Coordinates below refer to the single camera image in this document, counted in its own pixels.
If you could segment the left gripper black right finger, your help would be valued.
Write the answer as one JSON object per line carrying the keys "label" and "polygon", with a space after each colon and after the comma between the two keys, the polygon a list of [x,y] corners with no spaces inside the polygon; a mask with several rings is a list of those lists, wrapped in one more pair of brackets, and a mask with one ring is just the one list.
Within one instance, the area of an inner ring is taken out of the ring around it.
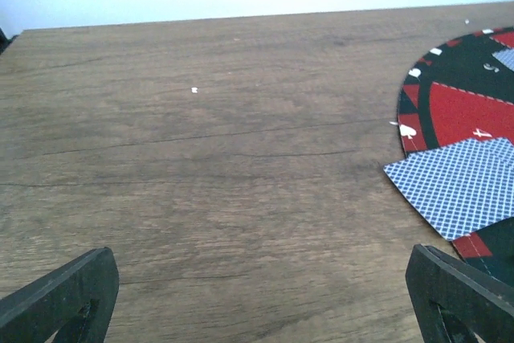
{"label": "left gripper black right finger", "polygon": [[425,342],[513,341],[513,287],[493,276],[416,244],[406,285]]}

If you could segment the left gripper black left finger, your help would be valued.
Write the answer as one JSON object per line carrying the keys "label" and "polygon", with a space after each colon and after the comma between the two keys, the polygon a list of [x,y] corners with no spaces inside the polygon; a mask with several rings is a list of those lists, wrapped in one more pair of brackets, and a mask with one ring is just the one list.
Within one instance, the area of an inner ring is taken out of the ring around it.
{"label": "left gripper black left finger", "polygon": [[112,250],[90,250],[1,299],[2,342],[103,342],[119,291]]}

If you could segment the dealt card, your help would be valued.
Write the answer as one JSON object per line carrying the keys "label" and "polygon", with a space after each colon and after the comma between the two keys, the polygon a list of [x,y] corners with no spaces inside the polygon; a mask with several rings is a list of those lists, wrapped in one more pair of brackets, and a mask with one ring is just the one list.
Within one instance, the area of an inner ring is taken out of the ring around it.
{"label": "dealt card", "polygon": [[513,48],[493,52],[492,56],[498,62],[502,63],[506,68],[508,68],[511,71],[514,71],[514,49]]}
{"label": "dealt card", "polygon": [[447,241],[513,216],[513,143],[470,138],[384,166],[390,181]]}

